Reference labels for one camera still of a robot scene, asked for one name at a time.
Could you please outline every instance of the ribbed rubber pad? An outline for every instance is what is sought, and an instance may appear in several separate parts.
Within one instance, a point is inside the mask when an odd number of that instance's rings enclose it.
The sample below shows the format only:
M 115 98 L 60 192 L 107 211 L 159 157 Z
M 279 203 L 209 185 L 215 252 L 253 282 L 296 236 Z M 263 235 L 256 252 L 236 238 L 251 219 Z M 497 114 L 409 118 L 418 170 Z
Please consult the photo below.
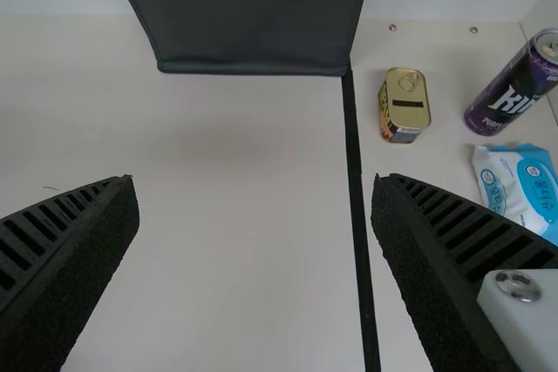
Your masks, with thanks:
M 476 297 L 492 270 L 558 267 L 558 247 L 398 174 L 376 177 L 371 221 L 434 370 L 517 371 Z
M 0 370 L 56 371 L 138 231 L 130 176 L 0 220 Z

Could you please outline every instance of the blue and white package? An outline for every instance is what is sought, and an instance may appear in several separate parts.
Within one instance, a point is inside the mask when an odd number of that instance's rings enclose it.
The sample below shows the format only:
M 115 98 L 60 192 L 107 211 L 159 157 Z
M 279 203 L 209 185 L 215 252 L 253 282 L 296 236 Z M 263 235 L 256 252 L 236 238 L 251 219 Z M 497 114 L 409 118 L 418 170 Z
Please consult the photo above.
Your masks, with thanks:
M 473 166 L 487 208 L 558 246 L 558 178 L 548 150 L 477 145 Z

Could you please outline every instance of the white shelf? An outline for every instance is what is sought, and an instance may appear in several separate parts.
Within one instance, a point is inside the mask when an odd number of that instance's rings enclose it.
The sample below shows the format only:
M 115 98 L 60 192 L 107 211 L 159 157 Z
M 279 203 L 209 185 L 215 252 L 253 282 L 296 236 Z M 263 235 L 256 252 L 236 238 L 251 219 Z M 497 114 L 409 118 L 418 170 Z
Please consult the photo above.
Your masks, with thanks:
M 362 372 L 335 78 L 165 75 L 135 17 L 0 17 L 0 211 L 130 173 L 64 372 Z
M 474 144 L 532 142 L 558 164 L 558 127 L 544 98 L 503 133 L 481 137 L 462 122 L 463 111 L 525 43 L 518 24 L 363 19 L 352 54 L 363 164 L 364 202 L 374 176 L 397 172 L 480 203 L 471 158 Z M 469 31 L 475 25 L 477 34 Z M 426 77 L 432 124 L 411 145 L 379 134 L 378 91 L 387 69 L 412 67 Z M 366 206 L 367 219 L 371 206 Z M 381 248 L 369 233 L 380 357 L 385 370 L 431 370 Z

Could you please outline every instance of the screw head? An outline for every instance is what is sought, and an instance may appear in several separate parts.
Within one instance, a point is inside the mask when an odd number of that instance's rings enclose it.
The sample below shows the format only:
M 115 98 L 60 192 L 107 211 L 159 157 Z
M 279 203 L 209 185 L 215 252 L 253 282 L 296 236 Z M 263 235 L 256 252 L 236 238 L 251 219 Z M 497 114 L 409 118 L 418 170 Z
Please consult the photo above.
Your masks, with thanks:
M 516 300 L 535 302 L 542 297 L 539 284 L 518 270 L 503 270 L 495 280 L 500 291 Z

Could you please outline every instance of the black divider strip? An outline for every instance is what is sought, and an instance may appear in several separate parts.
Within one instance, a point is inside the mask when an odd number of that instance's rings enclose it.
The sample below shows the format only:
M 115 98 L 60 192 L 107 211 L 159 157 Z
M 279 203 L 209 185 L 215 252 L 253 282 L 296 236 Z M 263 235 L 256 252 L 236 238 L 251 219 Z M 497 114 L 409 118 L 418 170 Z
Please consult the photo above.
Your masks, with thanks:
M 366 235 L 366 215 L 358 139 L 357 106 L 352 69 L 341 78 L 343 88 L 343 108 L 345 119 L 345 144 L 347 148 L 347 167 L 349 174 L 350 218 L 352 239 L 357 264 L 358 305 L 360 307 L 360 326 L 363 335 L 364 367 L 366 372 L 379 372 L 380 353 L 376 316 L 374 315 L 374 295 Z

